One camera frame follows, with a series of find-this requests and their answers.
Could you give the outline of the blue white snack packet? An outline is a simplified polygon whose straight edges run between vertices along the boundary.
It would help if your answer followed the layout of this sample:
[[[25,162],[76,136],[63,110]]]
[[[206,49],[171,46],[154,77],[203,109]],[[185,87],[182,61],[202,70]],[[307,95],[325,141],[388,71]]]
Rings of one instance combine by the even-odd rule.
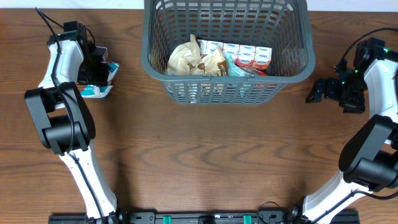
[[[109,92],[113,88],[111,81],[113,80],[119,69],[119,63],[104,62],[104,64],[106,65],[106,69],[108,71],[107,85],[106,86],[88,85],[80,92],[82,97],[105,99],[109,95]]]

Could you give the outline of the orange long biscuit pack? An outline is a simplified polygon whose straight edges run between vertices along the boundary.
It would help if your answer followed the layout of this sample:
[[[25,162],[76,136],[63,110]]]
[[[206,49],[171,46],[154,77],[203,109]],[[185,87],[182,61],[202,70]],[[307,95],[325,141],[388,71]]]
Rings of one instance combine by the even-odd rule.
[[[244,78],[245,84],[244,86],[253,86],[253,87],[275,87],[276,83],[262,82],[257,79],[257,77],[268,77],[266,70],[259,70],[254,67],[240,67],[240,76]]]

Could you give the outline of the multipack tissue packets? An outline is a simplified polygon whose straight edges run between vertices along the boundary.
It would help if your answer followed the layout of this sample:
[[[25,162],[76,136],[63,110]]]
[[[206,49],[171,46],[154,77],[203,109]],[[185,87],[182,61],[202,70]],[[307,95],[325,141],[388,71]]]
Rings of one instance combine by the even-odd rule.
[[[202,56],[209,55],[218,47],[226,58],[230,56],[232,61],[239,67],[253,67],[257,70],[268,69],[272,59],[270,47],[256,47],[251,45],[239,45],[223,43],[212,40],[198,40]]]

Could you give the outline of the mint green wipes pack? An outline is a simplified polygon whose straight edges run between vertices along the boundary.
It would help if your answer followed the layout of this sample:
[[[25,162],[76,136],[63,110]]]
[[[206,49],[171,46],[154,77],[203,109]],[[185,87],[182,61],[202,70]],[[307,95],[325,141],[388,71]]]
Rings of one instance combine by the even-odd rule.
[[[224,56],[227,66],[228,66],[228,76],[229,77],[247,77],[251,74],[244,71],[242,68],[238,67],[235,62],[233,55],[231,53],[226,53]],[[228,84],[230,87],[237,87],[237,84]],[[246,90],[249,88],[249,85],[242,85],[243,90],[240,90],[239,93],[241,96],[244,96]]]

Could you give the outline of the cream snack pouch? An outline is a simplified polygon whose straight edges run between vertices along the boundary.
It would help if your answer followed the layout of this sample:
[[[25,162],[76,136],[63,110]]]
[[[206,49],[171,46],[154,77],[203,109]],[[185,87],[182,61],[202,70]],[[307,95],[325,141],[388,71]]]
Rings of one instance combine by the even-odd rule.
[[[200,45],[195,35],[190,35],[190,41],[178,45],[167,64],[168,75],[190,75],[201,59]]]

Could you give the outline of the brown beige snack pouch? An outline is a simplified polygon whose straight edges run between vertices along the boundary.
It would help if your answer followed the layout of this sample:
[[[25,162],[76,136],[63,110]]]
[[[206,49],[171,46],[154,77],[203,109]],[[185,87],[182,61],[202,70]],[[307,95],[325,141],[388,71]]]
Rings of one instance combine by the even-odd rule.
[[[191,75],[226,77],[228,65],[223,56],[222,49],[217,47],[209,55],[201,58],[198,63],[190,69]]]

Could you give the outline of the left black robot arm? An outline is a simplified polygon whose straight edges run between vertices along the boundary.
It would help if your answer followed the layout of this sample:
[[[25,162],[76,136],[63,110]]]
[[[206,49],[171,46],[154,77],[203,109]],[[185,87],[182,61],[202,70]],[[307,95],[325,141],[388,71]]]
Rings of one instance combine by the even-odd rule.
[[[119,65],[106,59],[107,49],[88,40],[91,31],[78,21],[47,42],[50,61],[36,89],[26,91],[25,103],[44,147],[65,163],[80,190],[86,214],[79,218],[50,217],[60,223],[129,223],[118,207],[96,160],[94,119],[85,98],[106,98]]]

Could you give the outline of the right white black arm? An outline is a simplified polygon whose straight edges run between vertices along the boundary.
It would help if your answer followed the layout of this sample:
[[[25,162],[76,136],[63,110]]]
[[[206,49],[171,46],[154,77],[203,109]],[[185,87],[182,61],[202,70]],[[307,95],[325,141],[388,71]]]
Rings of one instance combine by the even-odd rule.
[[[353,114],[369,103],[369,120],[342,149],[338,172],[294,205],[284,223],[359,223],[359,213],[348,209],[353,202],[397,197],[378,194],[397,187],[397,153],[382,150],[385,144],[397,149],[397,52],[375,37],[361,37],[354,46],[354,67],[342,60],[335,67],[338,78],[317,80],[305,101],[335,100]]]

